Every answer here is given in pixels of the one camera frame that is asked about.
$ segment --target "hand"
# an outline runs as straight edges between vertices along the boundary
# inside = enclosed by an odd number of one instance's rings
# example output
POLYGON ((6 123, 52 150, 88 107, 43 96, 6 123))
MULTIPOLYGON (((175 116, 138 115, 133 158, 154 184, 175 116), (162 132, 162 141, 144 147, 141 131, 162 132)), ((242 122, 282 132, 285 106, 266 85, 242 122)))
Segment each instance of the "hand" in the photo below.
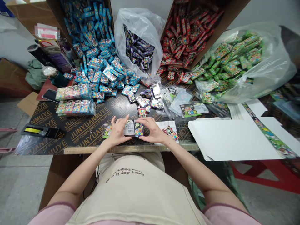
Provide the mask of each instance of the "hand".
POLYGON ((116 123, 115 118, 116 116, 112 118, 112 130, 108 138, 104 140, 104 142, 106 142, 110 148, 132 139, 132 137, 125 137, 123 134, 123 130, 129 118, 129 114, 124 119, 117 119, 116 123))
POLYGON ((154 118, 152 117, 141 117, 135 120, 138 123, 144 124, 146 127, 150 130, 150 135, 148 137, 140 136, 139 139, 143 141, 148 141, 151 143, 161 143, 165 144, 167 142, 173 141, 173 138, 171 138, 169 135, 164 133, 156 124, 154 118))

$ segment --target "beige apron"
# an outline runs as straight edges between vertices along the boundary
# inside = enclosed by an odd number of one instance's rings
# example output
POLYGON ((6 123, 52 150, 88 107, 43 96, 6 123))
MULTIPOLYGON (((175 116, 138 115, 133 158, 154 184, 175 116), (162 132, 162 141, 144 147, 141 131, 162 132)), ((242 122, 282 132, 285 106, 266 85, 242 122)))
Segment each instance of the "beige apron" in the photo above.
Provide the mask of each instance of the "beige apron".
POLYGON ((205 221, 187 188, 163 172, 163 163, 149 161, 141 156, 127 155, 105 168, 93 194, 80 205, 67 224, 120 220, 144 224, 204 225, 205 221))

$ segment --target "pink shirt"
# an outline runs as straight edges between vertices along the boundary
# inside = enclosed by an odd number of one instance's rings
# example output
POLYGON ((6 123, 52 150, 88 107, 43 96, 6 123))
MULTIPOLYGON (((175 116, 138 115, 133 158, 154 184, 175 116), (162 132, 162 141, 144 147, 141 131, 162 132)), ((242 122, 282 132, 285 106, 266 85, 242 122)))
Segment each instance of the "pink shirt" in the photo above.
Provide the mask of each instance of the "pink shirt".
MULTIPOLYGON (((28 225, 65 225, 75 212, 75 207, 67 202, 58 202, 41 210, 28 225)), ((259 225, 260 223, 247 213, 233 206, 216 203, 200 212, 207 225, 259 225)), ((106 220, 93 225, 145 225, 135 222, 106 220)))

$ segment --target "gray floor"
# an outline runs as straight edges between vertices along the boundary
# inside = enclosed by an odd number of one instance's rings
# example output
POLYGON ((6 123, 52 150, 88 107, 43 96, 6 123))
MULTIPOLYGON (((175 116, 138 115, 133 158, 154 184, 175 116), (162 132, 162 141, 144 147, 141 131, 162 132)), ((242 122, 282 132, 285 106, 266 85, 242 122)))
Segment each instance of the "gray floor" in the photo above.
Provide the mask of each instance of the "gray floor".
MULTIPOLYGON (((16 106, 18 101, 0 97, 0 127, 20 130, 28 123, 29 116, 16 106)), ((0 147, 16 147, 19 140, 19 132, 0 132, 0 147)), ((26 225, 35 216, 51 160, 52 156, 12 154, 0 158, 0 225, 26 225)), ((242 173, 249 169, 240 163, 236 167, 242 173)), ((261 177, 277 180, 270 171, 261 177)), ((237 184, 248 209, 263 225, 300 224, 300 195, 243 180, 237 184)))

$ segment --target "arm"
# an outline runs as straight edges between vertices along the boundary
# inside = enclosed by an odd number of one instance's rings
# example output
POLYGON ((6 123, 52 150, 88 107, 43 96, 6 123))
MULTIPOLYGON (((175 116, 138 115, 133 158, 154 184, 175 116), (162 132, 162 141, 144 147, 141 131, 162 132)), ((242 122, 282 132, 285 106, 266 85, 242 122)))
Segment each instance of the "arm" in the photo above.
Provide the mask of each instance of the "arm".
POLYGON ((114 122, 115 118, 115 116, 112 118, 112 130, 109 137, 104 140, 97 150, 73 171, 73 173, 66 179, 52 197, 48 205, 63 201, 77 207, 79 196, 84 191, 95 169, 107 151, 115 145, 132 139, 132 137, 125 137, 123 135, 123 129, 129 115, 127 115, 124 119, 118 119, 116 123, 114 122))
POLYGON ((230 189, 205 165, 182 148, 170 136, 165 134, 151 117, 139 118, 139 123, 143 123, 150 130, 148 137, 139 137, 140 139, 152 143, 162 143, 170 149, 183 168, 202 191, 207 204, 226 203, 239 208, 247 213, 243 204, 230 191, 230 189))

